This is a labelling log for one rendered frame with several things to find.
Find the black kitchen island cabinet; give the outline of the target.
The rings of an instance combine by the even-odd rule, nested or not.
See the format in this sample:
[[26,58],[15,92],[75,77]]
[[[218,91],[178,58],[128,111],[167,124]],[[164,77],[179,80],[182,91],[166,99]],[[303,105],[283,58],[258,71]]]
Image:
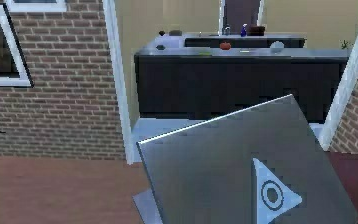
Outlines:
[[348,59],[340,49],[143,49],[134,55],[139,113],[207,120],[291,94],[309,122],[322,123]]

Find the black grey-topped kitchen counter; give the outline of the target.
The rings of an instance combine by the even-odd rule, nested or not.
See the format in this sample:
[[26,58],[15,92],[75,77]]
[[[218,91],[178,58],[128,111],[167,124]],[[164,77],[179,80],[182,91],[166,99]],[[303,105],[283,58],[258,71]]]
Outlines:
[[217,35],[185,33],[181,36],[157,36],[147,47],[155,48],[163,45],[165,48],[209,47],[218,48],[223,42],[231,44],[232,48],[269,48],[276,41],[282,42],[285,48],[303,48],[306,38],[297,34],[264,34],[263,36]]

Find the grey laptop with triangle logo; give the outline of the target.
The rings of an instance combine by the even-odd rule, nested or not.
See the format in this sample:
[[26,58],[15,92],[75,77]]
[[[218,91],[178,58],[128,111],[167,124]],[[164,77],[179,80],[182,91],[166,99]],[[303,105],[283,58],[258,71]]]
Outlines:
[[137,147],[163,224],[358,224],[293,95]]

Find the grey round plate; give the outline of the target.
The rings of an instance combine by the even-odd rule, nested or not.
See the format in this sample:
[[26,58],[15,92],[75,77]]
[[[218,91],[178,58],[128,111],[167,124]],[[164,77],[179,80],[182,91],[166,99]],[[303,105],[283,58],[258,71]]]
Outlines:
[[273,53],[281,52],[285,48],[285,45],[281,41],[275,41],[270,45],[270,50]]

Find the brown window with white frame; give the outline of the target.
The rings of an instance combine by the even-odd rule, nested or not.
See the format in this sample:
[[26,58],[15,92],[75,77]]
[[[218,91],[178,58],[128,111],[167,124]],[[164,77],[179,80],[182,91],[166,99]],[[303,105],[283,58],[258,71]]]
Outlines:
[[232,35],[241,32],[243,24],[256,26],[261,0],[222,0],[222,34],[226,25],[231,27]]

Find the white framed window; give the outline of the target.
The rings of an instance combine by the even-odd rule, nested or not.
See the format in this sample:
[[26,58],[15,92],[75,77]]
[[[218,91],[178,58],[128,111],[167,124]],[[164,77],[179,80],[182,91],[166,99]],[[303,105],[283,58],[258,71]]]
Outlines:
[[11,12],[66,12],[66,0],[4,0]]

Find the dark brown pot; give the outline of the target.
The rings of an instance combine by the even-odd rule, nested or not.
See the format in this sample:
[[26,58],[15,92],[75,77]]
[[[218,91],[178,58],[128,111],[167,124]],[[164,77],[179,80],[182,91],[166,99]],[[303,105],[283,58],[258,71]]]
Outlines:
[[248,36],[263,36],[265,33],[264,26],[251,26],[248,29]]

